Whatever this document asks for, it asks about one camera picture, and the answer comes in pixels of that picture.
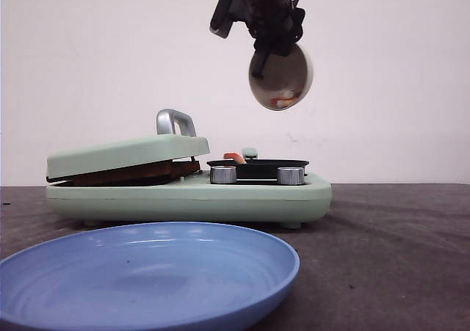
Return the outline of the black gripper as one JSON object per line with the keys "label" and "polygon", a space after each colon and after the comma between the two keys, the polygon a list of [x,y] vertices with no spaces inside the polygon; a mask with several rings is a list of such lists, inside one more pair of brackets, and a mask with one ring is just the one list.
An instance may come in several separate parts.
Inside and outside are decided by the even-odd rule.
{"label": "black gripper", "polygon": [[262,79],[269,54],[286,56],[303,36],[306,15],[297,6],[299,0],[253,0],[253,17],[249,32],[255,38],[252,77]]}

